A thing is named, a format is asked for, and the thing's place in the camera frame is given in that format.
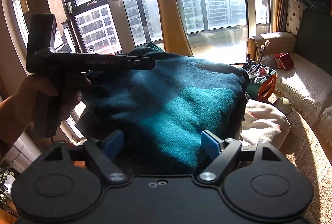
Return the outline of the person's left hand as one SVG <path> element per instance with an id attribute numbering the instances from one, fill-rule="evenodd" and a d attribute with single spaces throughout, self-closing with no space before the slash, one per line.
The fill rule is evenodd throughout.
<path id="1" fill-rule="evenodd" d="M 1 146 L 11 147 L 34 122 L 34 133 L 52 136 L 82 99 L 91 82 L 78 72 L 63 77 L 27 76 L 18 91 L 1 102 Z"/>

